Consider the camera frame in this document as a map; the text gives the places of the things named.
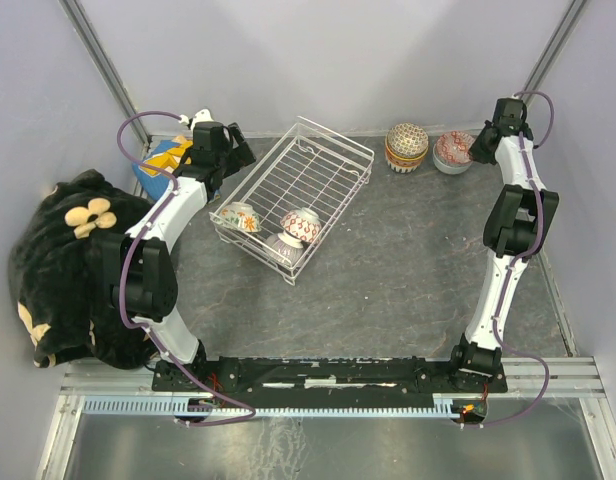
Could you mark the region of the white bowl orange flower pattern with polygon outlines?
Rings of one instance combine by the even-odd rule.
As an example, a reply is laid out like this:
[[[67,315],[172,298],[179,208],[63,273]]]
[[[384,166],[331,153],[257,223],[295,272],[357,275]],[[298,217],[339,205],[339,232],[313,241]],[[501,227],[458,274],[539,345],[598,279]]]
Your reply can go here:
[[[260,217],[250,204],[232,202],[221,210],[219,216],[226,228],[245,233],[261,231]]]

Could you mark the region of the white wire dish rack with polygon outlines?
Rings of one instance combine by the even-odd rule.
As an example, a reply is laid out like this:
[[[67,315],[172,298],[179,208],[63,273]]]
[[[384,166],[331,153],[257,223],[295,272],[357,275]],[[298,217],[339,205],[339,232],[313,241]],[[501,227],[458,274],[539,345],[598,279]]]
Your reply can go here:
[[[219,238],[250,254],[293,285],[305,265],[346,210],[360,188],[367,184],[374,152],[328,127],[299,116],[259,164],[210,213]],[[245,233],[226,228],[221,210],[232,202],[250,204],[261,220],[261,231]],[[265,240],[285,231],[280,221],[293,209],[316,212],[322,224],[317,239],[302,242],[304,253],[295,266],[286,268],[265,251]]]

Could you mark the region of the maroon tile pattern bowl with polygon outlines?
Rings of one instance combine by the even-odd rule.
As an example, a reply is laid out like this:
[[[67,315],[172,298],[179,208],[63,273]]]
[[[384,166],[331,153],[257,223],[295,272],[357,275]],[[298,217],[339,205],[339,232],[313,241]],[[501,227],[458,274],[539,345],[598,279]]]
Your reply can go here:
[[[386,141],[393,152],[403,157],[415,157],[429,146],[426,131],[409,122],[393,126],[387,133]]]

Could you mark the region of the yellow sun pattern bowl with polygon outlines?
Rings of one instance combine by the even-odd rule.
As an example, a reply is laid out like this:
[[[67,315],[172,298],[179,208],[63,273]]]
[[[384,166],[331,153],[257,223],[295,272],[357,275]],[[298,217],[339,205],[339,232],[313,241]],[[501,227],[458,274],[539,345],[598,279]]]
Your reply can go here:
[[[424,161],[428,153],[428,149],[425,149],[423,152],[421,152],[419,155],[415,157],[403,157],[393,152],[389,146],[386,146],[385,153],[386,153],[387,160],[390,159],[394,163],[397,163],[397,164],[406,164],[406,163],[415,163],[415,162],[420,162],[421,164]]]

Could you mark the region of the white bowl teal leaf pattern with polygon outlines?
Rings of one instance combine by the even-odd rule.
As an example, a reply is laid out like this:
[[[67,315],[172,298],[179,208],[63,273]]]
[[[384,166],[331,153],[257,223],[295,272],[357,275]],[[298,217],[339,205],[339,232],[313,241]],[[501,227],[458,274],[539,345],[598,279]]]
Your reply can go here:
[[[387,164],[391,170],[399,174],[412,173],[420,166],[420,162],[397,164],[390,159],[387,160]]]

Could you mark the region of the plain white ribbed bowl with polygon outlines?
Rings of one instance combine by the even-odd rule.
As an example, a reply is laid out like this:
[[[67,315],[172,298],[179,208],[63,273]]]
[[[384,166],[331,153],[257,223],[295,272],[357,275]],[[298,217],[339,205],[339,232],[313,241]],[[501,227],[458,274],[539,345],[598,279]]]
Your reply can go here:
[[[466,172],[472,165],[471,162],[464,164],[447,164],[436,154],[433,155],[433,163],[436,168],[446,175],[459,175]]]

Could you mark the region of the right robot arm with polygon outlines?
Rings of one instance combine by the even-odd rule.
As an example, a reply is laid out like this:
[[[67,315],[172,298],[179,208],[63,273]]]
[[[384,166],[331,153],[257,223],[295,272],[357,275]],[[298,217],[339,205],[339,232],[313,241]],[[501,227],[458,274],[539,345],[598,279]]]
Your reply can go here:
[[[519,92],[497,100],[491,120],[470,147],[472,160],[500,168],[503,187],[486,221],[488,263],[476,311],[452,351],[447,379],[460,391],[504,380],[504,329],[529,260],[540,252],[559,205],[534,162],[534,136]]]

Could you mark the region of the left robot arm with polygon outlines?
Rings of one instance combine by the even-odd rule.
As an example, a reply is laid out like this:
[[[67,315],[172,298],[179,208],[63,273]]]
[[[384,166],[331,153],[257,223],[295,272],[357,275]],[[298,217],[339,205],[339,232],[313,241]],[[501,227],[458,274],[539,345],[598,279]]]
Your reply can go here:
[[[178,284],[170,252],[187,223],[218,194],[223,180],[255,163],[236,123],[224,125],[206,110],[179,117],[192,144],[173,171],[153,166],[169,184],[148,213],[123,234],[99,239],[103,298],[128,330],[140,329],[160,357],[175,365],[175,379],[197,390],[209,378],[203,343],[177,310]]]

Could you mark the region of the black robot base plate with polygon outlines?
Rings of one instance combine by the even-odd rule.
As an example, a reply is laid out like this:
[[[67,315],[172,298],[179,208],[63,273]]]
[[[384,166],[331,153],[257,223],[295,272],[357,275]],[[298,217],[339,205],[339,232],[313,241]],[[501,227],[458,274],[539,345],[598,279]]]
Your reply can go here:
[[[194,365],[205,385],[256,409],[427,408],[435,394],[505,393],[492,375],[458,370],[450,360],[221,357]]]

